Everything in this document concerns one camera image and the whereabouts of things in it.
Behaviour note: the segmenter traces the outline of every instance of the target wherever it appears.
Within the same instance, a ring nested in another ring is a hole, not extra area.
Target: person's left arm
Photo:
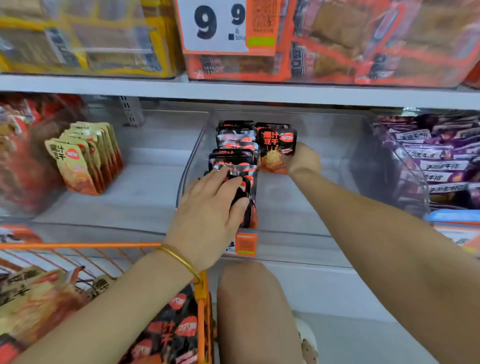
[[[212,171],[185,193],[164,244],[197,271],[211,267],[233,239],[248,199],[230,204],[241,178]],[[105,293],[62,322],[13,364],[116,364],[192,273],[158,250],[140,259]]]

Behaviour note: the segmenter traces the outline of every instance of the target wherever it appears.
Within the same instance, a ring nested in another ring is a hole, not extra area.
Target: shopping basket
[[[161,246],[161,243],[3,243],[0,245],[0,271],[13,273],[28,266],[45,271],[71,271],[83,267],[77,287],[87,290],[91,282],[103,274],[119,277],[136,260]],[[195,285],[198,303],[198,363],[213,363],[212,297],[208,279]]]

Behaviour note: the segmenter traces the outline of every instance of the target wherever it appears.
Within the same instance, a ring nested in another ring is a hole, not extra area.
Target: bare thigh
[[[263,264],[225,268],[217,291],[221,364],[301,364],[299,333],[280,283]]]

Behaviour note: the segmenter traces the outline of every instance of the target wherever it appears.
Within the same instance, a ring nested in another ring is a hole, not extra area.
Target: person's left hand
[[[171,246],[198,271],[211,267],[234,239],[249,199],[239,199],[231,208],[237,177],[224,182],[228,169],[213,169],[183,195],[164,244]]]

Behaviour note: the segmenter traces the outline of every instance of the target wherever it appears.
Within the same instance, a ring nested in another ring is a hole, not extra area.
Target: person's right arm
[[[302,143],[288,174],[359,276],[441,363],[480,360],[480,262],[424,221],[321,176]]]

